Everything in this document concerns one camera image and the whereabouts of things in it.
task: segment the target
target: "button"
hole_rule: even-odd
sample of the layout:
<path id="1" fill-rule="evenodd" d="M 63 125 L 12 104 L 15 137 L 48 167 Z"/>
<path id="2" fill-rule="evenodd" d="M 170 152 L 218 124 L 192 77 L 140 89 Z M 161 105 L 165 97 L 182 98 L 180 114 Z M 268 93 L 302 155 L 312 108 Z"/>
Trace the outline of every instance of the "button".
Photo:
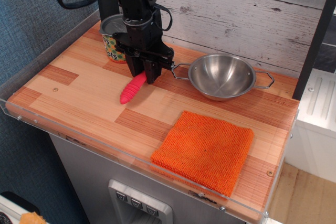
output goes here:
<path id="1" fill-rule="evenodd" d="M 120 193 L 118 191 L 115 191 L 115 193 L 117 194 L 117 198 L 118 199 L 127 202 L 127 196 L 125 194 L 122 194 L 122 193 Z"/>
<path id="2" fill-rule="evenodd" d="M 153 216 L 159 216 L 159 212 L 158 212 L 155 208 L 152 208 L 152 207 L 147 206 L 147 212 L 148 212 L 150 215 L 153 215 Z"/>
<path id="3" fill-rule="evenodd" d="M 140 201 L 137 201 L 136 199 L 131 199 L 131 203 L 133 207 L 142 209 L 142 203 Z"/>

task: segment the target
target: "tin can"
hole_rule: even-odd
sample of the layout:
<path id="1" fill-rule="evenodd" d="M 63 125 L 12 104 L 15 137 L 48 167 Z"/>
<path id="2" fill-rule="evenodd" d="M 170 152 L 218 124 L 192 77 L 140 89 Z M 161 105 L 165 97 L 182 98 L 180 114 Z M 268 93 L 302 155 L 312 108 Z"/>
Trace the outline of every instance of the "tin can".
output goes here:
<path id="1" fill-rule="evenodd" d="M 116 40 L 112 38 L 114 33 L 127 33 L 126 25 L 122 21 L 122 14 L 116 14 L 104 19 L 100 24 L 99 32 L 103 36 L 109 59 L 116 63 L 126 63 L 125 54 L 115 49 Z"/>

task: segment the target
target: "pink rubber object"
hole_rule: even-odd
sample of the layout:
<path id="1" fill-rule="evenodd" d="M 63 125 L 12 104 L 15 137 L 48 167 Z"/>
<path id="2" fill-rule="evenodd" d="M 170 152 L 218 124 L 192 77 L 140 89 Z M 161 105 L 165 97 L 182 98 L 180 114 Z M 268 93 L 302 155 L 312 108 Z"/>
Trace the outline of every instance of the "pink rubber object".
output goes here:
<path id="1" fill-rule="evenodd" d="M 121 92 L 120 103 L 126 104 L 133 99 L 133 97 L 140 90 L 141 86 L 147 80 L 146 73 L 143 71 L 141 74 L 135 76 L 133 80 L 130 81 Z"/>

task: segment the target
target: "black frame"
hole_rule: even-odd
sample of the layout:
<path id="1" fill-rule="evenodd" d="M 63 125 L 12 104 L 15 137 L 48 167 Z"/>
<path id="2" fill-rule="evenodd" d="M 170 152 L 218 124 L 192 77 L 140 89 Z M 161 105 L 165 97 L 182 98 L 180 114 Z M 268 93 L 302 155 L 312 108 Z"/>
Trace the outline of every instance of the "black frame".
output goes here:
<path id="1" fill-rule="evenodd" d="M 323 38 L 326 34 L 328 25 L 332 18 L 333 12 L 336 8 L 336 0 L 326 0 L 322 14 L 317 25 L 313 40 L 311 42 L 310 48 L 307 53 L 306 60 L 304 61 L 301 74 L 298 83 L 295 87 L 293 99 L 301 100 L 303 92 L 306 88 L 309 76 L 313 69 L 314 63 L 316 61 L 317 55 L 319 53 Z"/>

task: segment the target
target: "microfiber cloth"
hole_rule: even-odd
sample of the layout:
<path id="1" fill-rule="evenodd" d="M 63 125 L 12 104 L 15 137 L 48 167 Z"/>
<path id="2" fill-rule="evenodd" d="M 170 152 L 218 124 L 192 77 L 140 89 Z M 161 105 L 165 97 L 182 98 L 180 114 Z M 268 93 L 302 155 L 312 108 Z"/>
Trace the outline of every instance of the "microfiber cloth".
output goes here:
<path id="1" fill-rule="evenodd" d="M 251 129 L 184 111 L 151 162 L 230 197 L 253 137 Z"/>

